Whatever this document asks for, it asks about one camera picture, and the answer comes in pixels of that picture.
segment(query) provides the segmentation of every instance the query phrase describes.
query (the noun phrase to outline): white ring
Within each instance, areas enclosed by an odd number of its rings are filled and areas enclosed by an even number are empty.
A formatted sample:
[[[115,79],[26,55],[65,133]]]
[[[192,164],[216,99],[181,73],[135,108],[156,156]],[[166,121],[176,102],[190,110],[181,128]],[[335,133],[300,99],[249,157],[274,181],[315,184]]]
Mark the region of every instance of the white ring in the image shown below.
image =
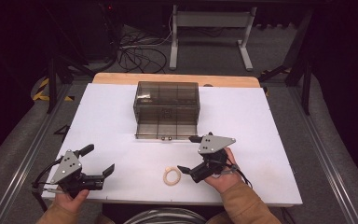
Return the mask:
[[[169,181],[169,180],[167,179],[167,175],[168,175],[168,173],[171,172],[171,171],[175,171],[176,174],[178,175],[178,176],[176,177],[176,179],[173,180],[173,181]],[[173,186],[173,185],[175,185],[175,184],[177,184],[177,183],[179,182],[180,177],[181,177],[181,174],[180,174],[179,169],[176,168],[176,167],[173,167],[173,166],[169,166],[169,167],[165,168],[164,176],[162,177],[162,179],[164,180],[164,183],[165,183],[166,185],[168,185],[168,186]]]

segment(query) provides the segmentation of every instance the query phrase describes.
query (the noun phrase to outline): sleeve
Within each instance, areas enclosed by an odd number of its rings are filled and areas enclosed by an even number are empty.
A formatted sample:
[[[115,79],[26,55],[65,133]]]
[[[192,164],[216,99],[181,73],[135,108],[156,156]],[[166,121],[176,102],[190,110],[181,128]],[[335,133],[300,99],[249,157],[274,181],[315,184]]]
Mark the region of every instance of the sleeve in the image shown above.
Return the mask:
[[[76,224],[78,213],[72,213],[53,203],[36,224]]]
[[[223,206],[231,220],[238,223],[281,223],[260,197],[240,182],[221,194]]]

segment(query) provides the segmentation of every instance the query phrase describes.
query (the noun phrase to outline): plastic drawer organizer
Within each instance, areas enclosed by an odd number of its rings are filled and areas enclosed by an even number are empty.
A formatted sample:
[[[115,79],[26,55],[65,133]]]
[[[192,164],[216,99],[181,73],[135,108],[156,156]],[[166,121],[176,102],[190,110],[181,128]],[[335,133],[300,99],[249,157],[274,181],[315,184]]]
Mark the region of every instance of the plastic drawer organizer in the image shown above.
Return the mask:
[[[139,139],[188,139],[197,135],[199,84],[140,81],[133,104]]]

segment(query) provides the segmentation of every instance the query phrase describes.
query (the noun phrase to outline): hand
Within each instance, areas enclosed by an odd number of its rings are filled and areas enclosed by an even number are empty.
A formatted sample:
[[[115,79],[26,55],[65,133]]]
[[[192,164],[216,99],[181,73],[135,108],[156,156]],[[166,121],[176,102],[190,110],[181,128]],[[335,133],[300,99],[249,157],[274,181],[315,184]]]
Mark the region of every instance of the hand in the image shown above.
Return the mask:
[[[54,202],[72,213],[77,213],[87,196],[89,196],[89,193],[90,191],[88,189],[83,189],[74,199],[69,193],[56,193]]]
[[[225,147],[225,151],[228,156],[227,164],[237,164],[234,159],[234,155],[231,152],[229,147]],[[238,172],[234,172],[228,175],[220,175],[219,177],[208,176],[205,179],[205,182],[214,187],[219,193],[223,193],[235,184],[242,181],[242,177]]]

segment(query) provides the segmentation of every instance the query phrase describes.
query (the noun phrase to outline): white tabletop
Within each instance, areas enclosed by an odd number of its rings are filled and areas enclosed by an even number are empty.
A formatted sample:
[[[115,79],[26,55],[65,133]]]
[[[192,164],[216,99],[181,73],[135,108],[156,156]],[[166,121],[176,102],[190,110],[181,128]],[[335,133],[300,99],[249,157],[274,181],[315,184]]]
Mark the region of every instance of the white tabletop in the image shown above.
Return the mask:
[[[135,139],[135,93],[136,85],[89,84],[86,88],[57,158],[68,149],[94,144],[91,153],[79,158],[83,173],[101,175],[111,164],[116,165],[103,189],[92,190],[88,199],[101,203],[220,204],[215,189],[203,181],[196,184],[189,175],[182,175],[174,186],[163,182],[166,167],[192,169],[202,162],[199,144]],[[266,204],[302,204],[263,89],[200,87],[198,133],[208,132],[236,139],[230,146],[235,159]],[[54,194],[45,191],[42,196],[53,198]]]

